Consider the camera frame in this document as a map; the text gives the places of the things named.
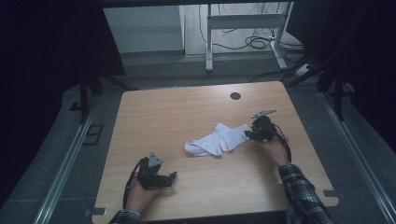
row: cable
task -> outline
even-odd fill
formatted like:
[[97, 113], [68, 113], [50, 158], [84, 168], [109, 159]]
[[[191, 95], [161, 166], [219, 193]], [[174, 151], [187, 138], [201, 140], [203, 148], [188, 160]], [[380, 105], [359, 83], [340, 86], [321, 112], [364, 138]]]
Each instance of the cable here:
[[269, 76], [269, 75], [276, 75], [276, 74], [282, 74], [282, 73], [285, 73], [285, 72], [289, 72], [289, 70], [291, 70], [291, 69], [283, 70], [283, 71], [277, 71], [277, 72], [271, 72], [271, 73], [262, 73], [262, 74], [258, 74], [257, 76], [251, 78], [249, 82], [253, 82], [253, 80], [256, 79], [256, 78], [258, 78], [258, 77]]
[[280, 2], [277, 3], [276, 13], [277, 13], [277, 10], [279, 9], [279, 6], [280, 6]]
[[286, 73], [279, 81], [283, 84], [287, 83], [291, 77], [290, 74], [294, 74], [296, 69], [300, 68], [300, 66], [305, 63], [309, 59], [310, 54], [305, 54], [290, 70]]
[[[224, 9], [224, 11], [228, 14], [228, 11], [225, 9], [224, 5], [225, 5], [225, 4], [223, 4], [223, 9]], [[218, 10], [219, 10], [219, 15], [221, 16], [220, 4], [218, 4]], [[232, 31], [235, 31], [235, 30], [236, 30], [236, 29], [231, 29], [231, 30], [229, 30], [229, 31], [224, 31], [223, 29], [221, 29], [221, 31], [222, 31], [224, 34], [228, 34], [228, 33], [232, 32]]]
[[282, 143], [283, 147], [286, 150], [286, 153], [288, 154], [288, 161], [291, 162], [291, 150], [290, 150], [288, 141], [286, 140], [285, 134], [282, 133], [282, 130], [280, 130], [280, 128], [277, 125], [274, 124], [274, 126], [280, 131], [282, 136], [280, 136], [279, 133], [274, 133], [271, 129], [268, 129], [268, 130], [273, 132], [274, 136], [276, 136], [277, 139], [279, 139], [279, 141]]
[[135, 174], [135, 172], [136, 172], [137, 167], [139, 167], [141, 163], [142, 163], [142, 160], [140, 160], [140, 161], [137, 163], [137, 165], [134, 167], [134, 169], [132, 170], [131, 175], [130, 175], [128, 181], [126, 182], [125, 191], [124, 191], [124, 195], [123, 195], [123, 199], [122, 199], [122, 208], [123, 208], [123, 209], [125, 209], [126, 202], [127, 202], [127, 200], [128, 200], [128, 195], [129, 195], [129, 190], [130, 190], [129, 187], [131, 186], [132, 180], [135, 178], [134, 174]]
[[267, 10], [265, 10], [265, 13], [268, 13], [268, 8], [270, 7], [271, 3], [268, 3], [267, 5]]
[[259, 6], [259, 3], [256, 3], [256, 5], [254, 5], [254, 8], [256, 8], [258, 6]]
[[288, 52], [288, 53], [285, 53], [285, 59], [286, 60], [288, 60], [289, 62], [291, 62], [291, 63], [297, 63], [297, 62], [299, 62], [299, 61], [293, 61], [293, 60], [291, 60], [290, 58], [288, 58], [288, 55], [289, 54], [304, 54], [303, 52]]
[[[202, 39], [207, 43], [206, 39], [204, 38], [204, 33], [202, 32], [202, 24], [201, 24], [201, 5], [199, 6], [198, 14], [199, 14], [199, 29], [200, 29], [200, 32], [201, 32], [201, 37], [202, 37]], [[257, 31], [257, 29], [255, 29], [255, 31], [253, 32], [253, 35], [252, 35], [252, 36], [247, 37], [247, 39], [245, 39], [246, 45], [243, 46], [243, 47], [239, 47], [239, 48], [230, 48], [230, 47], [227, 47], [227, 46], [223, 46], [223, 45], [221, 45], [221, 44], [212, 44], [212, 45], [214, 45], [214, 46], [219, 46], [219, 47], [222, 47], [222, 48], [225, 48], [225, 49], [244, 49], [244, 48], [246, 48], [246, 47], [248, 47], [248, 46], [252, 46], [251, 44], [254, 43], [254, 42], [255, 42], [255, 43], [260, 42], [260, 41], [258, 41], [259, 39], [260, 39], [260, 40], [268, 40], [268, 41], [269, 41], [269, 39], [267, 39], [267, 38], [260, 37], [260, 36], [254, 36], [254, 34], [256, 33], [256, 31]], [[265, 48], [266, 46], [267, 46], [267, 44], [264, 43], [264, 47], [253, 47], [253, 46], [252, 46], [252, 47], [253, 47], [254, 49], [263, 49], [263, 48]]]
[[303, 46], [303, 44], [288, 44], [288, 43], [283, 43], [283, 42], [279, 42], [279, 43], [284, 44], [284, 45], [289, 45], [289, 46]]
[[304, 49], [290, 49], [290, 48], [284, 47], [284, 46], [282, 46], [282, 45], [279, 45], [279, 48], [282, 49], [283, 51], [286, 51], [286, 52], [305, 53], [305, 50], [304, 50]]

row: table leg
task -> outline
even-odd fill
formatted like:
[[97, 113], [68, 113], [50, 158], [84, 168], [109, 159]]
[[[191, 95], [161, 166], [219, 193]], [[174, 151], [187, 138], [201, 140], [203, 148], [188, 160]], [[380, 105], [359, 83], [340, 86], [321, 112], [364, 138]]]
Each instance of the table leg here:
[[283, 31], [285, 30], [286, 21], [289, 16], [290, 5], [291, 5], [291, 2], [288, 2], [288, 5], [286, 6], [285, 10], [282, 13], [282, 19], [280, 22], [280, 26], [277, 30], [275, 41], [271, 41], [271, 43], [270, 43], [271, 49], [276, 57], [276, 61], [279, 64], [279, 67], [281, 70], [288, 69], [288, 66], [285, 63], [285, 60], [283, 59], [282, 53], [279, 50], [279, 43], [280, 43], [280, 39], [282, 38]]
[[206, 34], [206, 72], [213, 71], [212, 53], [212, 6], [207, 5], [207, 34]]

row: metal bracket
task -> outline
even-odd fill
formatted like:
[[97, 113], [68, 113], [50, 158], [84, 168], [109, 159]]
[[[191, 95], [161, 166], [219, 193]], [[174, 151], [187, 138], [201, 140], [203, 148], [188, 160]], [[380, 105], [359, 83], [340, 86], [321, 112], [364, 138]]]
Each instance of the metal bracket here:
[[150, 152], [148, 156], [148, 167], [151, 168], [156, 165], [160, 165], [163, 163], [163, 160], [161, 160], [158, 156], [156, 156], [154, 153]]

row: black cable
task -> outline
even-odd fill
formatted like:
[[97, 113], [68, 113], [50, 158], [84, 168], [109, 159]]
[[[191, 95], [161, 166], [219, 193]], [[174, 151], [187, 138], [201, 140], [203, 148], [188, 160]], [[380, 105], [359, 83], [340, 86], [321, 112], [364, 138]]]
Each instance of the black cable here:
[[269, 75], [276, 75], [276, 74], [282, 74], [282, 73], [284, 73], [284, 72], [289, 72], [289, 70], [291, 70], [291, 69], [283, 70], [283, 71], [277, 71], [277, 72], [272, 72], [272, 73], [262, 73], [262, 74], [258, 74], [257, 76], [251, 78], [249, 82], [252, 82], [254, 79], [256, 79], [256, 78], [258, 78], [258, 77], [269, 76]]
[[140, 163], [142, 163], [142, 160], [140, 160], [137, 165], [134, 167], [134, 169], [131, 172], [131, 175], [129, 176], [128, 181], [125, 184], [125, 191], [123, 195], [123, 200], [122, 200], [122, 208], [125, 209], [126, 202], [128, 201], [128, 194], [129, 194], [129, 187], [131, 186], [132, 180], [134, 179], [134, 173], [136, 172], [137, 167], [139, 167]]
[[[207, 43], [206, 39], [204, 38], [204, 33], [202, 32], [202, 24], [201, 24], [201, 5], [199, 6], [198, 14], [199, 14], [199, 29], [200, 29], [200, 32], [201, 32], [201, 37], [202, 37], [202, 39]], [[250, 36], [250, 37], [248, 37], [247, 39], [253, 38], [253, 37], [258, 37], [258, 38], [262, 38], [262, 39], [268, 40], [268, 39], [266, 39], [266, 38], [264, 38], [264, 37], [254, 36], [256, 30], [257, 30], [257, 29], [255, 29], [255, 31], [253, 32], [253, 35]], [[214, 46], [219, 46], [219, 47], [222, 47], [222, 48], [225, 48], [225, 49], [244, 49], [244, 48], [246, 48], [246, 47], [248, 47], [248, 46], [251, 46], [251, 43], [252, 43], [252, 41], [247, 41], [247, 39], [246, 39], [246, 41], [245, 41], [246, 45], [243, 46], [243, 47], [240, 47], [240, 48], [230, 48], [230, 47], [223, 46], [223, 45], [221, 45], [221, 44], [212, 44], [212, 45], [214, 45]]]
[[296, 72], [300, 66], [309, 59], [310, 54], [306, 53], [279, 81], [283, 84], [287, 83], [292, 74]]
[[276, 13], [277, 13], [277, 10], [279, 9], [279, 6], [280, 6], [280, 2], [277, 3]]
[[[224, 9], [224, 11], [228, 14], [228, 11], [225, 9], [224, 4], [223, 4], [223, 9]], [[219, 15], [221, 16], [220, 4], [218, 4], [218, 10], [219, 10]], [[221, 29], [221, 31], [222, 31], [224, 34], [228, 34], [228, 33], [232, 32], [232, 31], [235, 31], [235, 30], [236, 30], [236, 29], [231, 29], [231, 30], [228, 30], [228, 31], [224, 31], [223, 29]]]
[[293, 52], [293, 53], [305, 53], [304, 49], [289, 49], [287, 47], [284, 47], [282, 45], [279, 45], [279, 48], [282, 49], [285, 52]]
[[[270, 40], [265, 37], [252, 35], [245, 39], [245, 43], [249, 44], [254, 49], [265, 49], [265, 47], [267, 47], [268, 44], [270, 43]], [[261, 44], [263, 44], [263, 46], [257, 47], [254, 45], [254, 43], [261, 43]]]
[[286, 140], [285, 134], [282, 133], [282, 130], [274, 124], [274, 126], [280, 131], [280, 133], [282, 134], [282, 136], [280, 136], [279, 133], [275, 133], [273, 132], [271, 129], [268, 129], [270, 132], [272, 132], [274, 134], [274, 136], [277, 137], [277, 139], [279, 139], [279, 141], [282, 143], [283, 147], [286, 150], [286, 153], [288, 154], [288, 160], [289, 162], [291, 162], [291, 150], [288, 144], [288, 141]]
[[256, 8], [258, 6], [259, 6], [259, 3], [256, 3], [256, 5], [254, 5], [254, 8]]
[[303, 46], [303, 44], [288, 44], [288, 43], [283, 43], [283, 42], [279, 42], [279, 43], [284, 44], [284, 45], [289, 45], [289, 46]]
[[297, 63], [298, 61], [293, 61], [293, 60], [291, 60], [291, 59], [288, 57], [289, 54], [304, 54], [304, 53], [303, 53], [303, 52], [288, 52], [288, 53], [285, 53], [285, 59], [286, 59], [286, 60], [288, 60], [288, 61], [291, 62], [291, 63]]
[[273, 28], [273, 29], [269, 28], [269, 29], [270, 29], [270, 31], [271, 31], [271, 35], [272, 35], [272, 37], [275, 37], [274, 28]]
[[268, 13], [268, 8], [270, 7], [271, 3], [268, 3], [267, 5], [267, 10], [265, 10], [265, 13]]
[[262, 4], [262, 12], [261, 12], [261, 14], [264, 12], [264, 9], [265, 9], [265, 3]]

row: gray floor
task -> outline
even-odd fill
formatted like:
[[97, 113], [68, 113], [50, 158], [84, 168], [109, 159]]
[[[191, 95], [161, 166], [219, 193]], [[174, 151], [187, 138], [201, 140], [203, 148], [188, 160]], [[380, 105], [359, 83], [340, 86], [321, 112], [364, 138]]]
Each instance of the gray floor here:
[[[280, 80], [283, 76], [277, 73], [279, 69], [271, 54], [217, 55], [214, 71], [210, 74], [205, 72], [205, 58], [186, 58], [166, 52], [123, 55], [123, 62], [128, 75], [120, 79], [141, 89], [246, 83], [264, 73], [270, 74], [254, 81]], [[329, 211], [336, 223], [387, 223], [315, 90], [316, 80], [317, 77], [312, 77], [288, 89], [288, 93], [340, 198], [340, 203], [330, 207]], [[92, 223], [90, 211], [94, 207], [120, 98], [124, 93], [120, 87], [104, 79], [101, 81], [105, 91], [99, 97], [92, 120], [92, 124], [104, 125], [99, 144], [80, 149], [49, 223]], [[78, 95], [78, 88], [64, 94], [63, 108], [35, 160], [2, 207], [0, 223], [34, 221], [78, 130], [79, 113], [69, 111], [70, 106], [78, 101]], [[344, 99], [344, 115], [363, 155], [395, 201], [396, 180], [392, 171], [396, 168], [396, 155], [347, 98]], [[266, 220], [265, 214], [260, 214], [233, 218], [233, 223], [268, 223]], [[192, 222], [208, 223], [209, 220]]]

